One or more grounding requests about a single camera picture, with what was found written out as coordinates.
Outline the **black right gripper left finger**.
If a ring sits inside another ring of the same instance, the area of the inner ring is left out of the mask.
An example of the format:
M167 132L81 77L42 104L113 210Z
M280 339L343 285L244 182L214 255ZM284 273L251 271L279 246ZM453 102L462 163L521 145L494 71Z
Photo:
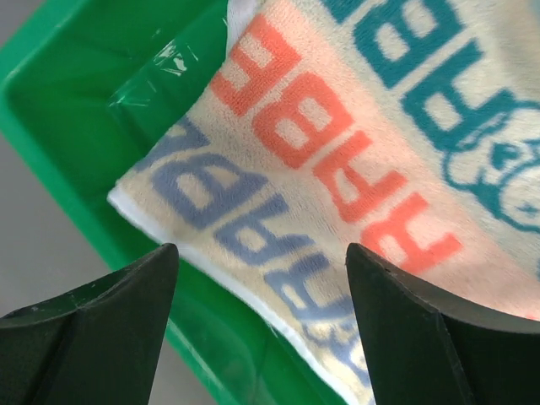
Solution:
M165 244L3 316L1 402L148 403L178 270L178 250Z

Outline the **green plastic tray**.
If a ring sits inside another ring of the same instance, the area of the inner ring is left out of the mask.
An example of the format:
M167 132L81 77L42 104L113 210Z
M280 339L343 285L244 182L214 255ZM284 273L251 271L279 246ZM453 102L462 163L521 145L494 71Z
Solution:
M224 1L48 1L1 51L1 128L108 266L154 249L107 202L225 55ZM183 262L166 333L220 404L338 404L243 302Z

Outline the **white letter print towel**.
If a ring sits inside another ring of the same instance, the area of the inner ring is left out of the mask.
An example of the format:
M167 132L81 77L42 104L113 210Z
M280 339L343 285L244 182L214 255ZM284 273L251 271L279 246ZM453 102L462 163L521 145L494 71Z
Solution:
M110 191L131 224L371 404L345 255L359 243L539 316L539 4L242 1L192 108Z

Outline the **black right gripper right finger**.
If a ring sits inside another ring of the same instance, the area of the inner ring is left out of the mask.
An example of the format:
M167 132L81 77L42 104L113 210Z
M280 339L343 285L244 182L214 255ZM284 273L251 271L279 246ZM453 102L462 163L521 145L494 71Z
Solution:
M346 268L376 403L539 402L538 321L465 300L359 244Z

